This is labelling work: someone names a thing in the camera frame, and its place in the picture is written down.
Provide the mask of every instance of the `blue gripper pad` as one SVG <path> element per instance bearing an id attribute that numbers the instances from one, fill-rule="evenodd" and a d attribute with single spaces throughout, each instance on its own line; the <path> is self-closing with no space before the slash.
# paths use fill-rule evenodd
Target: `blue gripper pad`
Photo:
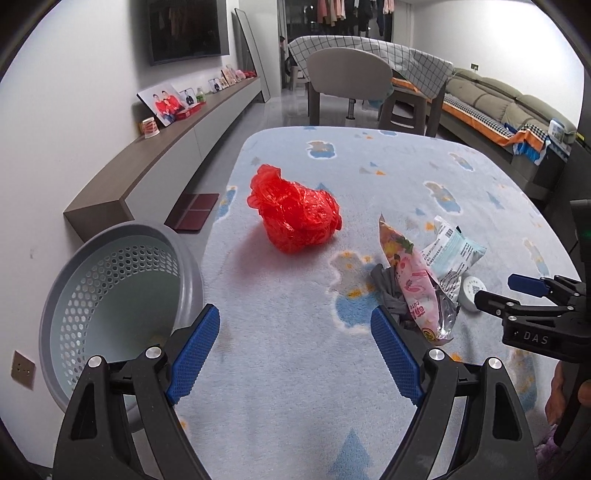
<path id="1" fill-rule="evenodd" d="M 379 307 L 371 314 L 371 333 L 400 394 L 421 406 L 425 392 L 419 366 Z"/>
<path id="2" fill-rule="evenodd" d="M 220 312 L 212 306 L 173 363 L 171 382 L 166 391 L 173 405 L 191 393 L 219 331 Z"/>
<path id="3" fill-rule="evenodd" d="M 527 293 L 533 297 L 542 298 L 550 292 L 548 285 L 542 280 L 532 277 L 524 277 L 523 275 L 517 275 L 516 273 L 509 277 L 507 284 L 511 290 Z"/>

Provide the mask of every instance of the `pink snack packaging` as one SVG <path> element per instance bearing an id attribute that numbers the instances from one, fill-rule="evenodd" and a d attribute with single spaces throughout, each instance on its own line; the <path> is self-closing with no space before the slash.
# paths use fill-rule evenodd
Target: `pink snack packaging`
<path id="1" fill-rule="evenodd" d="M 387 225 L 383 216 L 379 219 L 379 241 L 388 263 L 396 271 L 396 279 L 408 309 L 423 335 L 436 345 L 447 343 L 452 339 L 453 323 L 448 329 L 446 325 L 448 322 L 442 321 L 446 315 L 440 311 L 440 304 L 437 301 L 437 290 L 440 290 L 435 280 L 437 277 L 427 266 L 420 249 L 414 248 L 414 244 L 404 235 Z"/>

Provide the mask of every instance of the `gray laundry basket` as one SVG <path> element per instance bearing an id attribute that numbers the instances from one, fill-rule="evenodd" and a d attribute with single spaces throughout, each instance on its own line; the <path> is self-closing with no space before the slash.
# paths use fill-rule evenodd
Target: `gray laundry basket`
<path id="1" fill-rule="evenodd" d="M 41 318 L 41 370 L 65 412 L 93 355 L 135 358 L 191 325 L 203 308 L 199 266 L 183 240 L 156 223 L 127 222 L 86 242 L 57 276 Z M 141 428 L 135 397 L 131 427 Z"/>

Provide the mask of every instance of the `wall socket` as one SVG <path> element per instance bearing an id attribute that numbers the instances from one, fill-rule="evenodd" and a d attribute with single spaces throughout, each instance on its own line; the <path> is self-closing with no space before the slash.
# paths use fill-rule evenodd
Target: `wall socket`
<path id="1" fill-rule="evenodd" d="M 33 380 L 35 379 L 35 364 L 27 357 L 21 355 L 16 350 L 12 358 L 11 377 L 20 383 L 23 387 L 33 389 Z"/>

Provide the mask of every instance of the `red gift box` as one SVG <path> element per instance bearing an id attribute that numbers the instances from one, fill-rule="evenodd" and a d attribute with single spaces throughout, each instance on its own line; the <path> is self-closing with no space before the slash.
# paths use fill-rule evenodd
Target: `red gift box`
<path id="1" fill-rule="evenodd" d="M 196 105 L 193 105 L 191 108 L 189 108 L 187 110 L 183 110 L 182 112 L 177 113 L 175 115 L 176 120 L 184 120 L 186 118 L 189 118 L 191 115 L 194 115 L 199 110 L 201 110 L 201 107 L 203 105 L 205 105 L 205 102 L 198 103 Z"/>

